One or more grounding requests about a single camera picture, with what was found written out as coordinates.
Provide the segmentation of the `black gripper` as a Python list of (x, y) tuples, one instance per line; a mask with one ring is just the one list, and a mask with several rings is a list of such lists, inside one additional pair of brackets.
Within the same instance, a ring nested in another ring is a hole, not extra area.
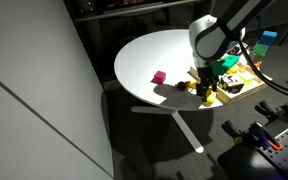
[(213, 92), (217, 92), (218, 76), (213, 73), (212, 66), (198, 67), (197, 72), (200, 83), (196, 84), (196, 93), (203, 102), (206, 102), (206, 93), (209, 86), (212, 86)]

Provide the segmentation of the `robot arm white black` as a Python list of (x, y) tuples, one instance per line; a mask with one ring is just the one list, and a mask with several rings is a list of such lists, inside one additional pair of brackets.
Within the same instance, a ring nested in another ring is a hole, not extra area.
[(234, 0), (219, 17), (205, 15), (189, 25), (189, 40), (200, 83), (197, 95), (207, 101), (209, 87), (217, 91), (212, 64), (241, 39), (241, 31), (274, 0)]

